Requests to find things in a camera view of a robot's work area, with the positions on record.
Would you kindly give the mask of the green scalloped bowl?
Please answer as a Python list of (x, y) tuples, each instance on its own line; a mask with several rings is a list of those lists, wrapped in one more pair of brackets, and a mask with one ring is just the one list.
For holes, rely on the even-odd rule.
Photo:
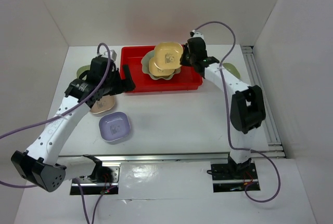
[(178, 68), (176, 70), (173, 71), (172, 74), (170, 75), (162, 75), (162, 76), (154, 76), (150, 70), (149, 70), (149, 63), (150, 63), (150, 60), (154, 57), (154, 54), (155, 54), (155, 51), (152, 50), (152, 51), (149, 51), (148, 53), (145, 54), (145, 56), (142, 58), (141, 60), (141, 64), (142, 64), (142, 72), (144, 74), (148, 74), (150, 76), (151, 79), (153, 80), (166, 80), (166, 81), (169, 81), (172, 79), (172, 77), (175, 75), (175, 74), (179, 74), (181, 72), (181, 68)]

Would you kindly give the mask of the yellow square plate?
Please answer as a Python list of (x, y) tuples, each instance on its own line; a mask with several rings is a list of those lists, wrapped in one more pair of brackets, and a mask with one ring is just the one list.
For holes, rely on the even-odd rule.
[(156, 77), (161, 76), (170, 76), (172, 73), (174, 73), (174, 69), (160, 69), (156, 66), (154, 58), (151, 58), (149, 60), (149, 72)]
[(178, 69), (181, 67), (183, 46), (176, 42), (162, 42), (154, 48), (155, 64), (162, 70)]

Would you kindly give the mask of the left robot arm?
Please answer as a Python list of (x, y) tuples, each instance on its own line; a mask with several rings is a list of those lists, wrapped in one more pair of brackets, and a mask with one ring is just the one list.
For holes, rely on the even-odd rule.
[(80, 120), (103, 96), (133, 91), (130, 68), (117, 69), (112, 60), (102, 56), (92, 59), (86, 79), (76, 78), (65, 91), (55, 115), (39, 137), (24, 151), (16, 151), (11, 161), (20, 176), (34, 185), (53, 192), (65, 180), (86, 177), (91, 182), (110, 178), (112, 172), (92, 155), (59, 158), (60, 151)]

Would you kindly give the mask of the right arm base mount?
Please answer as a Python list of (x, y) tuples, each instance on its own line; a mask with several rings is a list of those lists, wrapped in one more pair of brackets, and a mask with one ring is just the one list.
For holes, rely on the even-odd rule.
[(260, 191), (257, 170), (254, 163), (241, 172), (232, 173), (227, 164), (211, 164), (206, 171), (212, 178), (213, 192), (240, 192), (249, 186), (248, 191)]

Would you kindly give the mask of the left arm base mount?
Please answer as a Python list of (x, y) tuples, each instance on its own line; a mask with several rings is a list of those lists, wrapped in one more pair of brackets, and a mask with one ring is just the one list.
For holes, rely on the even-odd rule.
[(120, 163), (105, 163), (104, 166), (110, 169), (109, 174), (102, 175), (96, 181), (91, 181), (88, 176), (80, 176), (78, 178), (84, 195), (101, 195), (109, 188), (106, 194), (118, 194), (121, 165)]

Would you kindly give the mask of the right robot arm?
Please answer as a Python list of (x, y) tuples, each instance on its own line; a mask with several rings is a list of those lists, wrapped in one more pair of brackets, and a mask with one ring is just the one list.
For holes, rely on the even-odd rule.
[(251, 164), (251, 149), (256, 130), (266, 118), (262, 89), (241, 81), (215, 58), (207, 54), (202, 37), (192, 36), (184, 46), (181, 64), (217, 86), (224, 95), (227, 116), (227, 140), (231, 148), (227, 168), (212, 175), (227, 174), (241, 177)]

